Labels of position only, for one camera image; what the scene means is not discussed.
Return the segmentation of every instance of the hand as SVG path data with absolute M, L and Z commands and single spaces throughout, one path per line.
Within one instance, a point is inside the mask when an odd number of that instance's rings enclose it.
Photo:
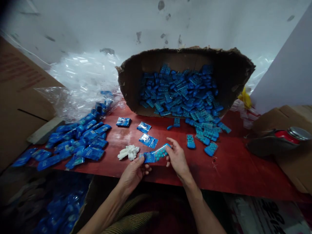
M 148 175 L 149 172 L 152 171 L 152 168 L 150 168 L 148 164 L 143 166 L 144 160 L 144 157 L 137 157 L 127 166 L 120 177 L 118 186 L 120 186 L 128 196 L 137 187 L 143 176 Z
M 188 180 L 190 177 L 192 178 L 192 174 L 189 171 L 188 164 L 185 159 L 184 150 L 181 148 L 179 143 L 167 137 L 167 140 L 172 143 L 172 149 L 169 146 L 166 146 L 166 151 L 169 154 L 167 156 L 167 167 L 172 164 L 173 169 L 175 170 L 176 174 L 178 175 L 179 179 L 183 183 L 184 181 Z

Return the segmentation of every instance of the yellow plastic bag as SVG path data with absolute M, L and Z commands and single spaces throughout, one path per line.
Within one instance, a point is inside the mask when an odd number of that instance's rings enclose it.
M 246 87 L 244 87 L 242 93 L 238 96 L 238 99 L 243 101 L 246 109 L 250 109 L 252 106 L 249 94 L 246 93 Z

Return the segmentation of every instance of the white wall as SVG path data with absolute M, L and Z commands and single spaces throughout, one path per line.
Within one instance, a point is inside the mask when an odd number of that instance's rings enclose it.
M 251 98 L 260 113 L 283 105 L 312 105 L 312 4 Z
M 260 78 L 311 0 L 164 0 L 162 10 L 159 0 L 33 0 L 33 6 L 28 2 L 13 4 L 1 26 L 3 35 L 16 45 L 14 36 L 48 64 L 58 62 L 63 52 L 105 47 L 127 58 L 153 48 L 210 45 L 237 47 L 256 64 L 253 77 Z

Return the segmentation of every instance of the person's right hand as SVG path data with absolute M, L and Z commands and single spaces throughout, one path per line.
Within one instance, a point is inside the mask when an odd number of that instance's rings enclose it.
M 176 140 L 169 137 L 167 137 L 167 140 L 172 143 L 172 149 L 169 146 L 165 147 L 167 153 L 169 154 L 169 156 L 167 156 L 167 167 L 169 167 L 171 163 L 173 169 L 183 183 L 189 177 L 192 177 L 185 159 L 184 150 Z

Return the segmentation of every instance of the torn cardboard box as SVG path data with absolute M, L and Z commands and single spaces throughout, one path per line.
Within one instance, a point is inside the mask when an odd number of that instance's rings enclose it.
M 172 70 L 180 72 L 186 69 L 200 70 L 204 64 L 213 65 L 212 76 L 216 79 L 219 89 L 217 101 L 224 107 L 221 115 L 230 108 L 255 70 L 251 60 L 236 48 L 227 51 L 207 47 L 144 51 L 116 67 L 121 92 L 133 112 L 159 117 L 154 114 L 154 108 L 144 108 L 139 104 L 140 84 L 144 72 L 159 72 L 163 64 L 168 64 Z
M 54 118 L 51 103 L 34 88 L 63 85 L 3 38 L 0 83 L 1 172 L 29 146 L 27 137 Z
M 272 129 L 295 126 L 312 134 L 312 106 L 282 106 L 260 116 L 253 130 L 259 135 Z M 275 160 L 300 192 L 312 194 L 312 141 L 296 149 L 275 155 Z

